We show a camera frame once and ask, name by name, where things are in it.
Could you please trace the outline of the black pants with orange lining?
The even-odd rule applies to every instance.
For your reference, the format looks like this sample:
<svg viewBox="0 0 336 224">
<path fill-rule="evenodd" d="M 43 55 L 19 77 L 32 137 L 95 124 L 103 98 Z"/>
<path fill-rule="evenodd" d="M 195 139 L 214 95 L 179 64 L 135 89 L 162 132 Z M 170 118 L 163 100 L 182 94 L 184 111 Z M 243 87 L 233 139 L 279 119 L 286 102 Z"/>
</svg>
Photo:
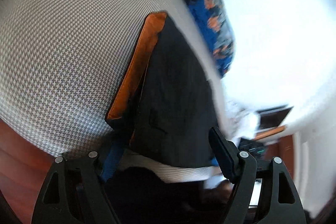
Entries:
<svg viewBox="0 0 336 224">
<path fill-rule="evenodd" d="M 218 123 L 204 70 L 166 12 L 149 14 L 105 116 L 133 151 L 179 168 L 211 165 Z"/>
</svg>

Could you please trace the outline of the white polka dot sheet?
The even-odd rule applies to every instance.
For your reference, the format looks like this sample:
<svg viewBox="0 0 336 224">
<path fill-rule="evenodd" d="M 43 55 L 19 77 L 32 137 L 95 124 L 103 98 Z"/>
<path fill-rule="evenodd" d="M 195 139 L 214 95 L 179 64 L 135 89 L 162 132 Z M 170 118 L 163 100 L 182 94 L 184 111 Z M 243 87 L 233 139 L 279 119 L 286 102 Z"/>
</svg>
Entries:
<svg viewBox="0 0 336 224">
<path fill-rule="evenodd" d="M 228 119 L 228 139 L 236 146 L 241 138 L 252 140 L 255 138 L 260 125 L 260 114 L 247 109 L 234 101 L 226 102 L 226 117 Z"/>
</svg>

